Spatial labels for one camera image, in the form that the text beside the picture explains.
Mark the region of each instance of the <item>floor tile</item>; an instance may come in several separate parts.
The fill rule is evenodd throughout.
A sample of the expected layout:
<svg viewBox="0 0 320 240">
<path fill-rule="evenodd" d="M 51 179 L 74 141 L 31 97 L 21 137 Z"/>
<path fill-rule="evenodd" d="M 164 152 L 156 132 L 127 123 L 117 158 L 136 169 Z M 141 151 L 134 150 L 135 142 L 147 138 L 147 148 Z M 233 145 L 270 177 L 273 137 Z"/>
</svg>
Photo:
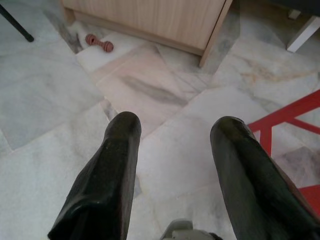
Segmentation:
<svg viewBox="0 0 320 240">
<path fill-rule="evenodd" d="M 173 70 L 212 77 L 240 35 L 239 16 L 238 10 L 229 10 L 203 67 L 199 67 L 200 56 L 161 44 L 156 46 L 164 62 Z"/>
<path fill-rule="evenodd" d="M 24 3 L 1 1 L 2 6 L 34 37 L 28 42 L 4 17 L 0 18 L 0 56 L 37 48 L 61 40 L 61 36 L 38 8 Z"/>
<path fill-rule="evenodd" d="M 209 138 L 213 124 L 223 116 L 251 123 L 266 114 L 235 88 L 204 91 L 142 141 L 137 166 L 142 192 L 161 202 L 217 183 Z M 275 155 L 303 146 L 279 127 L 273 133 Z"/>
<path fill-rule="evenodd" d="M 47 44 L 46 46 L 37 47 L 37 49 L 29 51 L 29 53 L 32 56 L 57 61 L 59 63 L 80 66 L 76 55 L 63 39 Z"/>
<path fill-rule="evenodd" d="M 311 124 L 313 124 L 315 126 L 319 126 L 318 120 L 316 121 L 318 124 L 315 124 L 315 122 L 308 121 L 308 120 L 306 122 L 310 122 Z M 298 138 L 305 146 L 307 146 L 312 151 L 314 151 L 316 153 L 320 153 L 320 148 L 319 148 L 320 136 L 318 134 L 304 130 L 304 129 L 296 127 L 296 126 L 293 126 L 291 124 L 286 124 L 285 130 L 288 133 L 296 136 L 296 138 Z"/>
<path fill-rule="evenodd" d="M 268 1 L 241 0 L 239 5 L 241 35 L 283 49 L 309 17 L 302 13 L 296 20 L 289 19 L 288 8 Z"/>
<path fill-rule="evenodd" d="M 320 156 L 307 147 L 287 152 L 274 160 L 297 188 L 320 184 Z"/>
<path fill-rule="evenodd" d="M 313 59 L 317 62 L 318 69 L 320 69 L 320 32 L 316 31 L 297 51 L 296 53 L 307 58 Z"/>
<path fill-rule="evenodd" d="M 146 42 L 145 44 L 142 44 L 141 46 L 134 48 L 130 50 L 129 52 L 123 54 L 122 56 L 117 57 L 114 60 L 111 60 L 110 62 L 106 63 L 103 66 L 100 66 L 99 68 L 95 69 L 94 71 L 90 72 L 91 80 L 97 84 L 102 79 L 105 79 L 107 76 L 109 76 L 111 73 L 116 71 L 118 68 L 120 68 L 123 64 L 133 59 L 133 57 L 137 55 L 144 54 L 144 49 L 146 46 L 149 46 L 150 44 Z"/>
<path fill-rule="evenodd" d="M 155 214 L 163 232 L 171 221 L 189 219 L 194 229 L 236 240 L 219 183 L 156 204 Z"/>
<path fill-rule="evenodd" d="M 100 105 L 0 161 L 0 239 L 46 239 L 80 170 L 102 143 Z"/>
<path fill-rule="evenodd" d="M 107 53 L 99 46 L 90 46 L 77 54 L 79 63 L 88 73 L 91 73 L 99 67 L 121 57 L 122 55 L 125 55 L 146 42 L 141 38 L 118 32 L 108 34 L 106 37 L 101 39 L 101 41 L 112 42 L 114 45 L 113 51 Z"/>
<path fill-rule="evenodd" d="M 102 107 L 106 117 L 109 120 L 112 120 L 118 112 L 115 110 L 115 108 L 112 106 L 111 102 L 108 99 L 104 99 L 100 102 L 100 106 Z"/>
<path fill-rule="evenodd" d="M 158 240 L 162 235 L 148 199 L 139 195 L 133 200 L 127 240 Z"/>
<path fill-rule="evenodd" d="M 99 81 L 97 87 L 117 112 L 138 115 L 144 137 L 188 103 L 187 93 L 194 89 L 180 83 L 151 44 Z"/>
<path fill-rule="evenodd" d="M 12 153 L 12 149 L 8 144 L 8 141 L 4 133 L 0 130 L 0 158 Z"/>
<path fill-rule="evenodd" d="M 113 32 L 112 30 L 77 20 L 71 25 L 68 24 L 65 20 L 63 11 L 61 10 L 61 3 L 59 0 L 14 1 L 41 10 L 47 20 L 49 20 L 52 26 L 75 54 L 88 47 L 85 40 L 87 34 L 94 34 L 99 39 L 102 39 Z"/>
<path fill-rule="evenodd" d="M 7 80 L 0 88 L 0 128 L 12 149 L 103 99 L 80 66 L 47 54 L 37 48 L 0 57 L 0 76 Z"/>
<path fill-rule="evenodd" d="M 312 93 L 319 84 L 317 64 L 277 46 L 241 37 L 212 78 L 211 87 L 234 86 L 280 105 Z"/>
</svg>

